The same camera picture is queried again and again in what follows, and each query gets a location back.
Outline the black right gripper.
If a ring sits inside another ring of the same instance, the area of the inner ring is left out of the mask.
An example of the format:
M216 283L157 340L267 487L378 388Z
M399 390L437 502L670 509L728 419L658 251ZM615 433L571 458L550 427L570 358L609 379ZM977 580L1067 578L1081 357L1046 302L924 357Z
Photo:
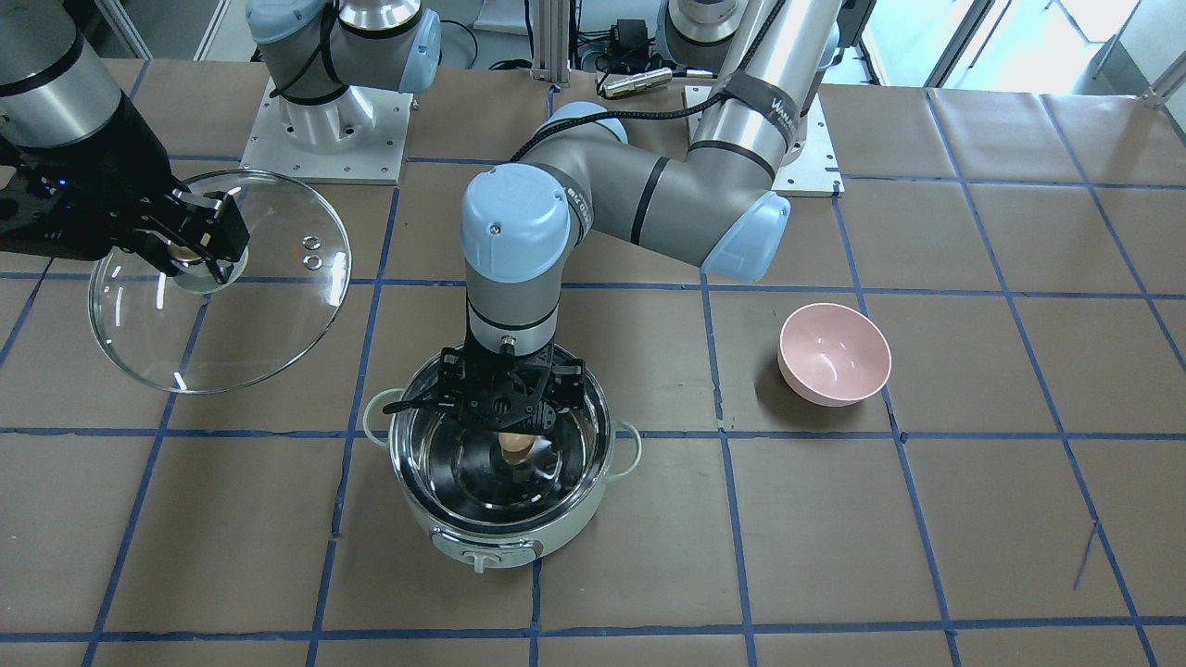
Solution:
M232 195L144 195L113 212L111 242L134 253L164 275L183 273L190 262L190 284L232 284L240 277L250 233Z

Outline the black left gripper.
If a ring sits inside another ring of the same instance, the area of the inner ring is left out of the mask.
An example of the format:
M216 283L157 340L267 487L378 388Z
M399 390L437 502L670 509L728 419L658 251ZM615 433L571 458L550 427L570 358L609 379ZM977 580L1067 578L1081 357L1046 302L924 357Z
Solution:
M408 388L410 398L385 404L382 413L429 409L463 428L491 434L551 434L560 413L584 406L587 388L584 358L555 345L521 358L508 347L500 352L444 347L427 370L427 387Z

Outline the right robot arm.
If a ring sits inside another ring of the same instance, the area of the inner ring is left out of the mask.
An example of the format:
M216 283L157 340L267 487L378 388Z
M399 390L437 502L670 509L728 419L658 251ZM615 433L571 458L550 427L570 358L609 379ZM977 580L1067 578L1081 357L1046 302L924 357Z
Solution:
M5 1L5 252L98 261L114 249L167 277L232 282L249 231L232 195L195 193L57 1Z

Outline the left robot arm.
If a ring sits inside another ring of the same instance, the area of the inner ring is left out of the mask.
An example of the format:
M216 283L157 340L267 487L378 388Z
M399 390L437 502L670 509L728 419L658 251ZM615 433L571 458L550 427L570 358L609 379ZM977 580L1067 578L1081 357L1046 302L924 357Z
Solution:
M589 374L559 358L568 258L592 231L737 282L774 261L792 205L776 173L804 138L825 55L839 43L839 1L728 4L734 24L696 68L718 76L682 159L631 145L625 120L686 110L608 110L568 103L463 193L466 333L445 347L427 387L406 387L385 415L433 409L468 428L547 434L584 405Z

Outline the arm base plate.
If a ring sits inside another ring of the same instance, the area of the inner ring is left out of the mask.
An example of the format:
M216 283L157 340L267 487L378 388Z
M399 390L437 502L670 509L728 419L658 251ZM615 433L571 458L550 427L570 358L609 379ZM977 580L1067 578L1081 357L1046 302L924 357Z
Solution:
M414 94L350 87L320 106L270 96L264 85L241 169L270 170L306 184L401 182Z
M812 102L808 117L801 119L797 138L801 142L785 144L776 135L769 122L754 120L750 112L738 114L740 125L721 126L716 131L700 131L703 114L694 114L688 120L690 142L728 141L742 146L759 157L774 155L776 148L786 147L788 154L776 171L772 190L785 197L830 197L844 193L844 184L839 173L833 139L822 110L822 100Z

